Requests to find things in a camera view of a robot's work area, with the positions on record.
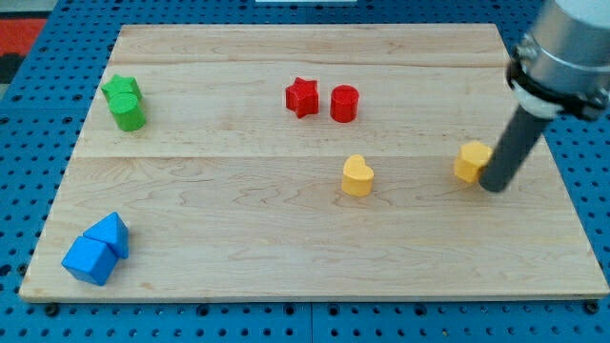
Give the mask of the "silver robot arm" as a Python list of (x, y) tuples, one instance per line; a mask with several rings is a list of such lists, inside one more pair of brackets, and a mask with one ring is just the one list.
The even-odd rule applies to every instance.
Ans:
[(505, 73), (518, 106), (479, 184), (502, 192), (562, 113), (595, 121), (609, 110), (609, 0), (548, 0), (514, 46)]

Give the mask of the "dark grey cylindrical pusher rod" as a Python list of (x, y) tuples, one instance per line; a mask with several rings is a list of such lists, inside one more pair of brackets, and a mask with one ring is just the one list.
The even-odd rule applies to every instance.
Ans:
[(503, 192), (550, 123), (550, 119), (517, 107), (481, 174), (481, 187), (488, 192)]

